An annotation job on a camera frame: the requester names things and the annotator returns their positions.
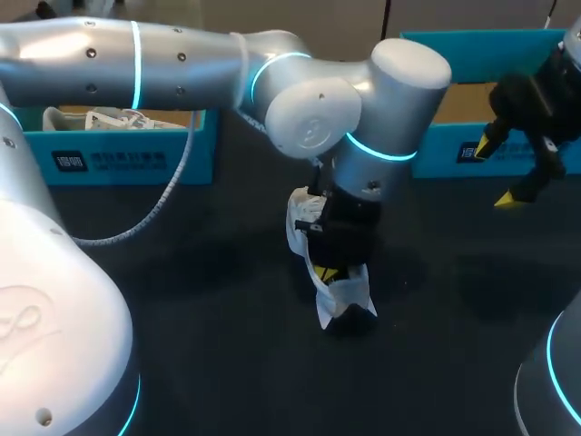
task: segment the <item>glowing blue light ring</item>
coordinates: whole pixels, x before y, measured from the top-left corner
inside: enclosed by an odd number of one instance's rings
[[[577,422],[577,424],[581,425],[581,417],[577,414],[575,409],[573,409],[573,406],[571,405],[571,403],[568,401],[565,394],[563,393],[561,386],[559,386],[559,382],[556,380],[555,370],[553,369],[553,360],[551,359],[551,341],[553,340],[553,330],[555,329],[556,323],[559,321],[559,318],[561,318],[561,315],[563,315],[562,312],[559,316],[556,317],[556,320],[555,320],[555,322],[553,322],[553,325],[551,326],[551,330],[548,333],[548,338],[547,338],[548,373],[551,376],[551,381],[553,382],[553,385],[555,386],[556,394],[559,396],[559,399],[561,400],[561,402],[563,402],[563,405],[565,405],[566,410],[573,417],[573,419]]]
[[[305,53],[301,53],[301,52],[291,52],[291,53],[279,54],[278,56],[274,56],[271,59],[269,59],[268,61],[266,61],[264,63],[264,65],[261,66],[261,68],[258,70],[258,72],[254,75],[254,78],[252,79],[252,85],[251,85],[251,101],[253,103],[254,103],[254,88],[256,87],[256,83],[258,82],[258,78],[261,76],[262,73],[264,73],[264,70],[266,70],[269,66],[271,66],[275,62],[280,61],[281,59],[286,59],[287,57],[292,57],[292,56],[310,57],[308,54],[305,54]]]
[[[16,122],[18,123],[18,125],[20,126],[20,129],[22,130],[22,125],[20,124],[20,120],[18,119],[18,117],[16,116],[16,114],[14,112],[12,112],[12,110],[8,106],[6,106],[5,104],[0,103],[0,109],[2,109],[4,112],[6,112],[10,116],[12,116],[16,120]]]
[[[365,152],[367,154],[371,154],[374,157],[377,157],[378,159],[384,160],[384,161],[390,161],[390,162],[406,162],[409,161],[410,159],[413,159],[416,154],[418,154],[418,151],[415,151],[412,154],[404,154],[402,156],[394,156],[391,154],[383,154],[380,152],[376,152],[375,150],[370,149],[369,147],[366,147],[365,145],[363,145],[362,143],[360,143],[357,139],[355,139],[353,137],[352,134],[347,134],[347,138],[355,145],[357,146],[357,148],[359,148],[362,152]]]
[[[133,409],[131,410],[131,414],[129,415],[129,418],[127,418],[127,422],[125,423],[125,425],[121,429],[121,432],[119,433],[118,436],[123,436],[125,434],[125,432],[127,431],[127,429],[129,428],[129,426],[131,425],[131,421],[133,420],[133,416],[135,415],[135,411],[137,411],[137,403],[139,402],[139,395],[140,395],[141,390],[142,390],[142,377],[140,375],[139,379],[137,381],[137,395],[135,395],[135,403],[133,404]]]
[[[139,25],[137,22],[131,22],[133,30],[133,46],[135,48],[135,83],[133,85],[133,103],[131,108],[137,110],[139,108],[139,100],[142,96],[142,38],[139,34]]]

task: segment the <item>blue cardboard box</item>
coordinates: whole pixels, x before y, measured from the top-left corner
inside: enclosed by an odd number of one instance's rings
[[[212,182],[218,112],[196,114],[183,184]],[[171,179],[187,129],[25,132],[49,186],[155,185]]]
[[[403,38],[443,55],[455,84],[494,83],[503,74],[533,74],[565,30],[406,32]],[[513,132],[492,158],[474,159],[486,124],[433,124],[412,164],[416,178],[524,175],[534,164],[525,136]],[[561,147],[568,173],[581,173],[581,142]]]

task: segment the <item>wall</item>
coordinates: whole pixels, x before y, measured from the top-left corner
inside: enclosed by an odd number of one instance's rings
[[[402,30],[541,27],[551,1],[392,0],[389,36]],[[581,0],[558,2],[552,26],[571,25],[581,15]],[[347,61],[367,57],[378,42],[384,7],[384,0],[202,0],[208,30],[285,29],[300,35],[316,56]]]
[[[403,30],[536,28],[545,25],[552,0],[392,0],[389,35]],[[558,0],[551,27],[568,27],[581,1]]]
[[[208,30],[284,29],[316,56],[346,61],[367,57],[378,42],[384,7],[384,0],[202,0]]]

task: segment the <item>black table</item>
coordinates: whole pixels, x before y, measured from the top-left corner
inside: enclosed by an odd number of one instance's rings
[[[139,237],[89,253],[133,313],[143,435],[512,435],[518,365],[581,283],[581,180],[535,207],[510,181],[410,181],[369,266],[378,328],[335,339],[284,232],[310,168],[233,115],[213,186],[180,187]],[[133,225],[162,188],[59,189],[71,234]]]

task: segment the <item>white shoe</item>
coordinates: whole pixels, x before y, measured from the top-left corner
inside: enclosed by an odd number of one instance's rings
[[[295,189],[290,195],[287,208],[287,241],[293,253],[302,256],[307,264],[309,276],[317,288],[317,314],[320,326],[326,329],[333,318],[339,318],[352,304],[357,304],[378,316],[369,297],[369,274],[366,265],[349,268],[342,275],[346,279],[333,281],[337,270],[327,270],[310,261],[308,239],[305,233],[295,229],[295,222],[314,223],[325,205],[326,198],[309,195],[308,188]]]
[[[70,114],[49,107],[43,114],[44,131],[183,129],[183,125],[152,120],[133,109],[96,107],[86,114]]]

